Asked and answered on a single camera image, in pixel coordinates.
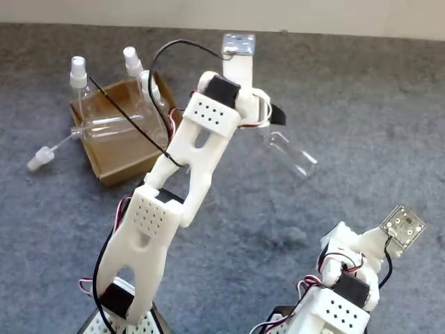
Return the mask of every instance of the perforated plate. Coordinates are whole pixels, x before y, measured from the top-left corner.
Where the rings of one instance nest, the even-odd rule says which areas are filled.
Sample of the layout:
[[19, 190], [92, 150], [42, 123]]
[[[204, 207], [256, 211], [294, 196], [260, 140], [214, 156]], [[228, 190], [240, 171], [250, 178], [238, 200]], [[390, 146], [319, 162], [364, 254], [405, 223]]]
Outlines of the perforated plate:
[[241, 119], [235, 110], [199, 93], [193, 94], [184, 118], [225, 138], [232, 137]]
[[311, 313], [345, 334], [363, 333], [369, 314], [330, 289], [321, 289]]
[[405, 205], [398, 205], [380, 228], [391, 235], [404, 249], [408, 249], [425, 230], [425, 223]]
[[[106, 314], [106, 318], [110, 321], [111, 326], [116, 333], [121, 333], [122, 328], [116, 328], [113, 320]], [[96, 315], [92, 318], [89, 324], [85, 324], [84, 327], [78, 332], [78, 334], [110, 334], [110, 331], [105, 326], [100, 314], [96, 312]], [[126, 328], [126, 334], [161, 334], [160, 330], [156, 326], [156, 322], [151, 312], [142, 319], [138, 326], [128, 326]]]

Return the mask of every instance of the clear plastic bottle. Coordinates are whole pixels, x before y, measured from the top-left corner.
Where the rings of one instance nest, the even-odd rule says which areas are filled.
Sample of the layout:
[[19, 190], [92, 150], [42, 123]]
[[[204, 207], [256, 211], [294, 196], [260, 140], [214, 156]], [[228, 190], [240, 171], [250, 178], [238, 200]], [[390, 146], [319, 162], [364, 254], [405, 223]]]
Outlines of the clear plastic bottle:
[[[130, 105], [134, 107], [127, 111], [128, 116], [134, 121], [151, 139], [163, 148], [167, 147], [168, 134], [162, 119], [159, 116], [155, 106], [148, 95], [147, 90], [148, 71], [143, 71], [140, 74], [138, 86], [142, 87], [141, 98], [135, 98], [130, 95], [132, 99]], [[155, 99], [158, 105], [167, 113], [167, 104], [161, 97], [159, 89], [156, 84], [152, 83]], [[80, 127], [71, 128], [71, 133], [75, 138], [83, 138], [88, 142], [104, 142], [104, 141], [122, 141], [142, 136], [137, 129], [123, 116], [113, 114], [107, 118], [96, 118], [85, 116]]]
[[82, 119], [92, 117], [94, 111], [91, 104], [86, 103], [86, 99], [91, 94], [88, 87], [86, 74], [86, 60], [84, 57], [74, 56], [71, 60], [70, 84], [73, 90], [73, 98], [78, 102], [79, 113]]

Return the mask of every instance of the white wire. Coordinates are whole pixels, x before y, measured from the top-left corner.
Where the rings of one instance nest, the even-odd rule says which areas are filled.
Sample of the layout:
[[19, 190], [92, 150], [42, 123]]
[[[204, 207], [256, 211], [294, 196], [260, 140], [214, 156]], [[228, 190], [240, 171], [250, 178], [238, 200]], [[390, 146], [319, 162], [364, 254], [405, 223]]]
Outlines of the white wire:
[[314, 276], [314, 275], [306, 275], [305, 280], [306, 281], [309, 280], [309, 281], [315, 282], [319, 285], [323, 285], [323, 282], [320, 280], [320, 278], [318, 278], [317, 276]]
[[302, 286], [303, 284], [306, 284], [306, 282], [303, 281], [303, 280], [301, 280], [301, 281], [298, 282], [298, 284], [297, 284], [298, 300], [300, 300], [300, 299], [301, 299], [301, 296], [302, 296], [302, 293], [301, 293], [301, 286]]
[[119, 224], [119, 211], [120, 211], [120, 207], [122, 206], [123, 200], [124, 199], [121, 199], [119, 201], [118, 208], [116, 209], [116, 215], [115, 215], [115, 218], [114, 218], [113, 233], [115, 233], [117, 228], [118, 228], [118, 224]]
[[267, 114], [264, 116], [263, 120], [261, 120], [258, 123], [248, 124], [245, 127], [259, 127], [265, 123], [267, 123], [270, 120], [270, 117], [272, 116], [272, 104], [270, 103], [270, 97], [267, 95], [264, 90], [258, 89], [258, 88], [252, 88], [252, 94], [256, 97], [258, 97], [262, 102], [267, 106]]
[[278, 320], [275, 321], [265, 321], [265, 322], [261, 322], [257, 325], [254, 326], [254, 328], [252, 328], [249, 332], [249, 334], [253, 334], [258, 328], [263, 327], [263, 326], [270, 326], [270, 325], [275, 325], [276, 323], [280, 323], [282, 321], [285, 321], [287, 318], [289, 318], [289, 315], [283, 317], [283, 318], [279, 318]]
[[91, 291], [87, 291], [87, 290], [85, 290], [85, 289], [83, 288], [83, 286], [82, 286], [82, 283], [91, 283], [91, 282], [92, 282], [92, 279], [89, 279], [89, 278], [81, 278], [81, 279], [78, 281], [79, 289], [80, 289], [84, 294], [87, 294], [88, 296], [91, 295]]

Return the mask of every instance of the cardboard box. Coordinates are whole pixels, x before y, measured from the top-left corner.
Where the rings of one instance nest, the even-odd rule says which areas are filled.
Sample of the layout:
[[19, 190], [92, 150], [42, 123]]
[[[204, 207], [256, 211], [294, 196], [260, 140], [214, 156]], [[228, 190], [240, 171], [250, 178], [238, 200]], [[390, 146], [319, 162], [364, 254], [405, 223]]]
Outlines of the cardboard box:
[[[155, 74], [155, 80], [162, 96], [170, 108], [176, 106], [175, 99], [165, 84], [161, 75]], [[104, 87], [104, 90], [126, 113], [132, 114], [134, 106], [129, 99], [129, 90], [135, 88], [136, 80], [126, 80]], [[92, 99], [99, 106], [97, 112], [100, 116], [120, 116], [116, 108], [97, 91], [88, 99]], [[82, 123], [77, 101], [70, 102], [72, 117], [76, 126]], [[181, 122], [181, 114], [174, 112], [173, 119], [177, 125]], [[138, 133], [132, 138], [123, 138], [119, 141], [91, 142], [82, 140], [83, 147], [91, 163], [92, 170], [97, 178], [106, 186], [113, 186], [132, 177], [150, 172], [160, 152], [144, 136]]]

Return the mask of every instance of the red wire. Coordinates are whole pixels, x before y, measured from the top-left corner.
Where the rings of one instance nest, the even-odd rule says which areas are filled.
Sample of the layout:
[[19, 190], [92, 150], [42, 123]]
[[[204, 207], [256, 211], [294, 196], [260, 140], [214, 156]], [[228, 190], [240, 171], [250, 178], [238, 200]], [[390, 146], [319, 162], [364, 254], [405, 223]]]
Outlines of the red wire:
[[338, 253], [338, 252], [331, 252], [331, 253], [327, 253], [323, 256], [323, 261], [320, 261], [320, 264], [318, 265], [318, 272], [320, 273], [321, 267], [323, 266], [323, 263], [326, 260], [326, 257], [329, 255], [340, 255], [345, 257], [346, 259], [348, 259], [349, 261], [351, 261], [353, 263], [353, 265], [355, 265], [353, 259], [351, 259], [350, 257], [348, 257], [347, 255], [344, 255], [343, 253]]

